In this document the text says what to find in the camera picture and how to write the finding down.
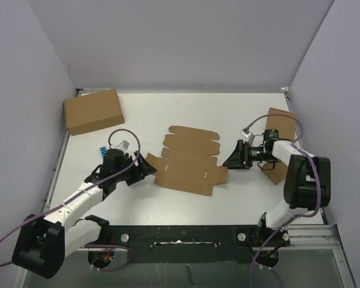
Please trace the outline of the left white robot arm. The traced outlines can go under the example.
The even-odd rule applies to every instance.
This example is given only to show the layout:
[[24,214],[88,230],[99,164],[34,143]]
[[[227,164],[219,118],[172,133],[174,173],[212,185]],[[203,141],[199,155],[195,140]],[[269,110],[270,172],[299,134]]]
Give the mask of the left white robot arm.
[[109,149],[102,164],[69,198],[39,216],[31,214],[25,218],[12,263],[50,279],[78,248],[87,244],[106,246],[110,239],[109,222],[84,214],[114,192],[118,183],[131,186],[156,171],[139,152],[130,156],[122,149]]

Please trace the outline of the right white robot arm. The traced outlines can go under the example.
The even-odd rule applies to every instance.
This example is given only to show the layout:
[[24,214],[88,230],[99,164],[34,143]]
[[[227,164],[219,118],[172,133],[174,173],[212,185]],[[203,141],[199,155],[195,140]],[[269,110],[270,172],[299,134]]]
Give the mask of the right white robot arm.
[[331,199],[331,162],[299,149],[291,140],[283,139],[276,129],[263,133],[263,142],[252,145],[254,135],[242,130],[247,141],[238,140],[235,149],[223,163],[230,170],[248,170],[253,163],[265,162],[274,169],[278,163],[287,166],[283,200],[263,213],[254,231],[256,241],[268,245],[277,233],[284,231],[298,218],[311,218]]

